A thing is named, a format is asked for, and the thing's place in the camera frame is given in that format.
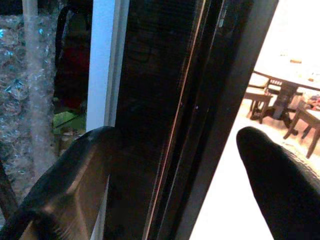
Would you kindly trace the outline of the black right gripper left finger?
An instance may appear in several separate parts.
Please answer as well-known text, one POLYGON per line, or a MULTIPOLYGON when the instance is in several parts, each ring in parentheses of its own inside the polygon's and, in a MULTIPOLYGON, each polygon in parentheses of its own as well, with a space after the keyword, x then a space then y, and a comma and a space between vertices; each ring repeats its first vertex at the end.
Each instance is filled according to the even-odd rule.
POLYGON ((76 139, 37 180, 0 238, 89 240, 116 152, 114 127, 99 127, 76 139))

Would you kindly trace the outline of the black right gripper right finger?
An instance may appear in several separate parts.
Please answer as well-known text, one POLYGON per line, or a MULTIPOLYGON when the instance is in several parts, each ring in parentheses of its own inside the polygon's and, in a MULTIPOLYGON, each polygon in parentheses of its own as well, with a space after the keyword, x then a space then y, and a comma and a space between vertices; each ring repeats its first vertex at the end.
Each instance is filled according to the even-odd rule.
POLYGON ((297 157, 263 131, 244 127, 236 144, 251 190, 275 240, 320 238, 320 187, 297 157))

